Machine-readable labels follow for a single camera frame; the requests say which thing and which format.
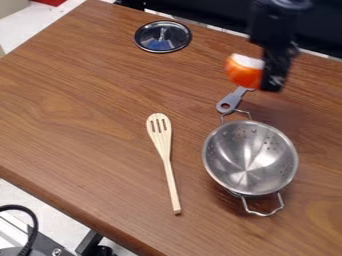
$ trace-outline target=white floor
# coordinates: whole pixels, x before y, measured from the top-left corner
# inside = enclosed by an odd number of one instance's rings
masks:
[[[0,45],[5,53],[13,51],[84,1],[67,0],[58,7],[30,2],[29,7],[0,19]],[[113,3],[115,0],[103,1]]]

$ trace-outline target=metal lid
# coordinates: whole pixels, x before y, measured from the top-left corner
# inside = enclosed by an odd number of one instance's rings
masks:
[[[192,36],[190,29],[178,22],[156,21],[140,27],[134,39],[145,51],[167,53],[186,47]]]

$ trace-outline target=spatula handle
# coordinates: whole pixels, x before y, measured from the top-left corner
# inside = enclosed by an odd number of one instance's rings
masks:
[[[175,177],[173,176],[173,171],[172,171],[170,160],[164,159],[164,167],[165,167],[167,184],[169,186],[173,212],[175,214],[180,214],[182,211],[182,208],[179,202],[176,181],[175,181]]]

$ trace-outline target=black device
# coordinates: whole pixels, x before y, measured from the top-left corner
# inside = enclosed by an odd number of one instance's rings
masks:
[[[310,9],[310,0],[254,0],[247,32],[250,42],[263,47],[265,67],[260,88],[280,91],[291,61],[299,54],[295,27],[299,14]]]
[[[73,256],[74,254],[67,251],[60,244],[56,243],[49,237],[38,231],[38,219],[36,215],[28,208],[20,205],[2,205],[2,211],[21,211],[28,214],[32,221],[32,228],[28,228],[28,241],[23,247],[0,248],[0,256]],[[8,219],[3,219],[13,228],[18,228],[14,223]],[[106,246],[99,245],[103,236],[97,232],[90,230],[83,241],[76,249],[76,254],[79,256],[116,256],[113,250]]]

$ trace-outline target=colander handle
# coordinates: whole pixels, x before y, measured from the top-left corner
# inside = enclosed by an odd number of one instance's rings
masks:
[[[249,214],[254,214],[254,215],[260,216],[260,217],[269,217],[269,216],[275,214],[277,211],[280,211],[281,209],[283,209],[285,207],[285,204],[283,202],[283,198],[281,197],[279,192],[277,193],[277,196],[278,196],[278,200],[279,200],[279,207],[277,209],[274,209],[272,212],[269,212],[269,213],[262,213],[262,212],[257,212],[257,211],[251,211],[248,208],[248,204],[246,202],[246,198],[244,196],[242,196],[242,195],[240,197],[241,197],[241,200],[242,200],[242,203],[243,203],[243,207],[245,208],[246,212],[248,212]]]
[[[249,118],[249,120],[253,120],[252,118],[252,115],[251,115],[251,112],[248,112],[248,111],[244,111],[244,110],[241,110],[241,109],[234,109],[233,112],[239,112],[239,113],[243,113],[243,114],[246,114]],[[224,117],[228,115],[228,114],[222,114],[221,115],[221,125],[224,124]]]

